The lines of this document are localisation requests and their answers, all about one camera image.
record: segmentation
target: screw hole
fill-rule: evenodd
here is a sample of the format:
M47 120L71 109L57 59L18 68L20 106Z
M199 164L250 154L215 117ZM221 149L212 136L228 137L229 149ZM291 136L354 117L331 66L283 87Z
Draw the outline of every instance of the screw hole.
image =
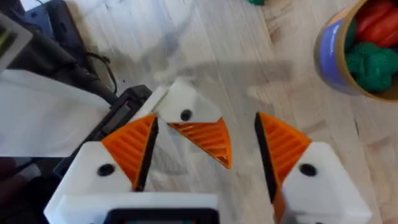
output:
M102 166L100 166L97 170L97 174L100 177L106 177L108 175L113 174L115 168L114 165L112 164L103 164Z
M189 121L189 119L191 119L192 117L192 111L190 110L183 110L181 112L181 120L183 121Z
M300 167L300 172L308 177L315 177L317 175L317 168L315 168L311 164L301 164Z

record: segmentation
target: wooden table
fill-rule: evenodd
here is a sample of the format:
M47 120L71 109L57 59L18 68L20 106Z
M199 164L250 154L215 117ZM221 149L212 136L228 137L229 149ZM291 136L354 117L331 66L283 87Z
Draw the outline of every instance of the wooden table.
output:
M147 190L214 192L222 223L272 223L254 134L263 111L331 144L371 207L371 223L398 223L398 104L332 90L314 69L318 31L354 0L73 0L93 52L112 60L120 93L193 80L224 114L233 143L226 170L163 126ZM97 64L104 80L104 69Z

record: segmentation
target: red toy pepper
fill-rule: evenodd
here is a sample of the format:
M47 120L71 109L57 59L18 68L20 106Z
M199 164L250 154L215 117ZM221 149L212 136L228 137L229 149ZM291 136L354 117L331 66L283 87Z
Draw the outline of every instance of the red toy pepper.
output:
M398 44L398 7L391 0L370 1L356 15L356 39L380 47Z

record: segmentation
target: orange gripper pad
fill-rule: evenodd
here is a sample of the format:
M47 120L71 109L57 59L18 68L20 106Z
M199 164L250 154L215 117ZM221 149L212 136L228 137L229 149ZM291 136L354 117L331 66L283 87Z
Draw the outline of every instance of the orange gripper pad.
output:
M135 191L144 190L157 133L157 118L150 114L124 125L102 140Z
M279 223L285 209L282 184L301 158L311 139L295 128L269 116L257 113L254 123L271 203Z
M223 118L215 123L169 123L169 125L226 168L231 168L231 140Z

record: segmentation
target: cable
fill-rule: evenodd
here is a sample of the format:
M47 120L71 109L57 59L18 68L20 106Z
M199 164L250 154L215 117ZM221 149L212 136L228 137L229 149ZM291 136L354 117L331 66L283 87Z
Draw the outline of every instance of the cable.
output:
M93 52L86 52L85 55L87 57L96 58L96 59L98 59L99 61L101 61L105 65L106 70L108 71L108 75L109 75L109 77L111 78L111 80L113 82L113 86L114 86L113 93L116 94L118 92L118 84L116 83L116 79L114 77L114 74L113 74L111 68L109 67L109 64L111 63L111 60L109 58L105 57L105 56L100 56L100 55L98 55L96 53L93 53Z
M36 0L36 1L39 2L39 3L42 5L42 7L44 7L45 13L49 14L49 12L48 12L48 10L47 10L45 4L44 4L41 0ZM18 19L20 19L21 22L23 22L25 25L32 25L32 26L39 27L39 26L36 25L36 24L31 24L31 23L27 22L27 21L25 20L25 18L24 18L22 15L20 15L19 13L17 13L16 11L12 10L11 12L12 12L15 16L17 16ZM73 49L73 47L69 47L69 46L63 46L63 47L68 47L69 49L72 49L72 50L75 51L75 49ZM86 57L93 57L93 58L96 58L96 59L98 59L99 61L101 61L101 62L105 65L106 70L108 71L108 75L109 75L109 77L110 77L110 79L111 79L111 81L113 82L113 85L114 85L113 93L116 94L116 93L118 92L118 84L117 84L117 82L116 82L114 73L113 73L113 71L111 70L111 68L110 68L110 66L109 66L109 64L111 63L110 59L107 58L107 57L105 57L105 56L101 56L101 55L98 55L98 54L96 54L96 53L93 53L93 52L79 52L78 54L84 54ZM59 72L60 70L62 70L62 69L64 69L64 68L72 68L73 66L76 66L76 65L78 65L77 62L68 62L68 63L62 64L62 65L60 65L60 66L55 67L55 68L48 74L48 76L51 77L51 76L55 75L57 72Z
M109 75L109 77L110 77L110 79L111 79L111 81L112 81L112 83L113 83L113 85L114 85L113 93L116 94L116 93L118 92L118 84L117 84L116 78L115 78L115 76L114 76L114 74L113 74L113 72L112 72L112 70L111 70L111 67L109 66L109 64L111 63L111 60L110 60L109 58L107 58L107 57L100 56L100 55L98 55L98 54L96 54L96 53L93 53L93 52L85 52L84 55L85 55L86 57L93 57L93 58L95 58L95 59L98 59L100 62L102 62L102 63L105 65L106 70L108 71L108 75ZM51 72L49 72L49 74L46 75L46 76L52 77L52 76L54 76L56 73L58 73L59 71L65 69L65 68L67 68L67 69L73 69L74 66L79 66L79 63L77 63L77 62L68 62L68 63L61 64L61 65L55 67L55 68L54 68Z

